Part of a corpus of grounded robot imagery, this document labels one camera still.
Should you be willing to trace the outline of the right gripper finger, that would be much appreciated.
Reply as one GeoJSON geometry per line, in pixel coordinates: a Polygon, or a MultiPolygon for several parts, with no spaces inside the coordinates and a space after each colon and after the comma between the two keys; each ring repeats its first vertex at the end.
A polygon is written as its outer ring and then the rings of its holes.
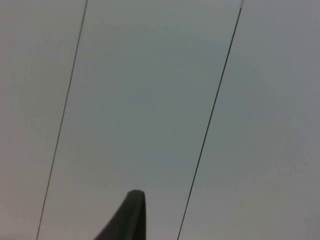
{"type": "Polygon", "coordinates": [[[96,240],[146,240],[146,197],[142,190],[127,193],[96,240]]]}

